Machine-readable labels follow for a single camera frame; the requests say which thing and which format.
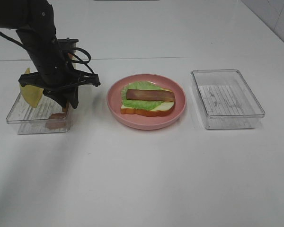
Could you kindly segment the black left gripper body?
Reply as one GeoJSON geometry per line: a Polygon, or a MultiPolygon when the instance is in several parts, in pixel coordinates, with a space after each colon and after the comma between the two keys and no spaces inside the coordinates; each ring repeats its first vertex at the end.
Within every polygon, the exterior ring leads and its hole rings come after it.
{"type": "Polygon", "coordinates": [[[70,60],[68,56],[62,60],[32,56],[31,60],[37,72],[20,76],[18,81],[23,87],[32,85],[46,91],[62,93],[65,89],[80,85],[88,84],[96,87],[100,85],[98,74],[73,68],[72,62],[87,65],[90,60],[84,61],[77,56],[74,56],[74,60],[70,60]]]}

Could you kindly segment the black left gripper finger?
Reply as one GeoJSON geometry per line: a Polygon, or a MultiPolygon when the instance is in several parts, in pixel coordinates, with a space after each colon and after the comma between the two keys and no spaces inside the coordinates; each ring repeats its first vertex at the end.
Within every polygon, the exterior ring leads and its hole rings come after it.
{"type": "Polygon", "coordinates": [[[68,101],[62,94],[53,91],[43,91],[43,95],[58,103],[62,107],[63,111],[67,110],[68,101]]]}
{"type": "Polygon", "coordinates": [[[73,109],[78,106],[78,87],[71,87],[62,91],[63,107],[70,103],[73,109]]]}

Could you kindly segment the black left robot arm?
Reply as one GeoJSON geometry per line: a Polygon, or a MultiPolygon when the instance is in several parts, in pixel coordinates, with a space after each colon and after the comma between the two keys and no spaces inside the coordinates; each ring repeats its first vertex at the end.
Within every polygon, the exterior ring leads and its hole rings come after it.
{"type": "Polygon", "coordinates": [[[100,86],[98,74],[73,64],[88,65],[90,54],[78,39],[57,39],[52,5],[46,0],[0,0],[0,36],[25,49],[37,71],[21,75],[22,87],[43,89],[43,95],[66,108],[78,106],[81,85],[100,86]]]}

